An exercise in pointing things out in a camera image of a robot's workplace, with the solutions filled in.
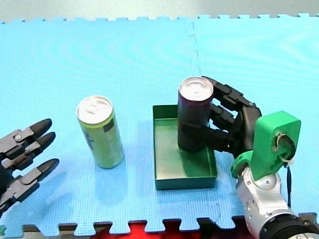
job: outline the robotic hand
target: robotic hand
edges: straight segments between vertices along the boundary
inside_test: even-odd
[[[231,172],[245,208],[245,221],[256,239],[319,239],[318,227],[290,209],[291,163],[301,122],[286,112],[262,116],[256,105],[234,88],[211,78],[214,98],[210,118],[219,129],[184,123],[187,136],[217,151],[232,153]],[[236,111],[236,118],[226,109]],[[288,204],[278,171],[287,167]]]
[[[16,201],[22,202],[33,193],[39,187],[39,181],[58,165],[58,159],[51,159],[24,176],[12,176],[13,171],[31,165],[33,159],[54,141],[54,132],[42,136],[51,125],[52,121],[45,119],[0,138],[0,217]]]

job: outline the gray wall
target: gray wall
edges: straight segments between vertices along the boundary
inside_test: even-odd
[[[258,14],[276,16],[286,13],[296,16],[299,12],[316,15],[319,0],[0,0],[0,20],[10,22],[15,18],[30,20],[36,17],[51,19],[84,17],[94,19],[106,17],[148,16],[197,16],[209,14],[216,17],[228,14]]]

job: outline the blue foam mat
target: blue foam mat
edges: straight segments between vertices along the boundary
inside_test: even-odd
[[[0,25],[0,135],[52,118],[57,138],[34,165],[51,157],[61,161],[34,194],[3,215],[6,236],[22,236],[26,224],[56,236],[63,223],[76,223],[77,236],[93,235],[94,222],[112,222],[111,233],[128,233],[128,221],[140,220],[148,222],[146,231],[157,232],[164,230],[163,219],[176,218],[181,230],[198,229],[196,218],[202,217],[233,227],[231,217],[243,211],[227,153],[216,153],[214,189],[155,190],[152,105],[175,104],[179,82],[200,74],[238,88],[263,114],[284,109],[302,120],[293,210],[317,213],[319,176],[312,164],[318,164],[318,149],[312,139],[319,131],[318,19],[38,19]],[[107,96],[115,105],[126,159],[112,170],[95,166],[76,121],[75,107],[88,95]]]

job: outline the red floor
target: red floor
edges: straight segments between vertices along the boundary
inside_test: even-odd
[[[236,227],[230,230],[221,230],[207,220],[200,220],[201,230],[196,232],[180,232],[180,221],[164,222],[164,233],[145,233],[146,223],[131,223],[131,233],[128,235],[110,235],[109,229],[100,231],[91,239],[254,239],[248,232],[243,218],[236,218]]]

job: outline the can lid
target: can lid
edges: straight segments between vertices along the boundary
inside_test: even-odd
[[[190,77],[179,86],[180,94],[190,101],[205,101],[214,92],[213,84],[204,77]]]
[[[112,110],[111,102],[105,97],[89,96],[79,103],[76,115],[83,123],[97,124],[107,120]]]

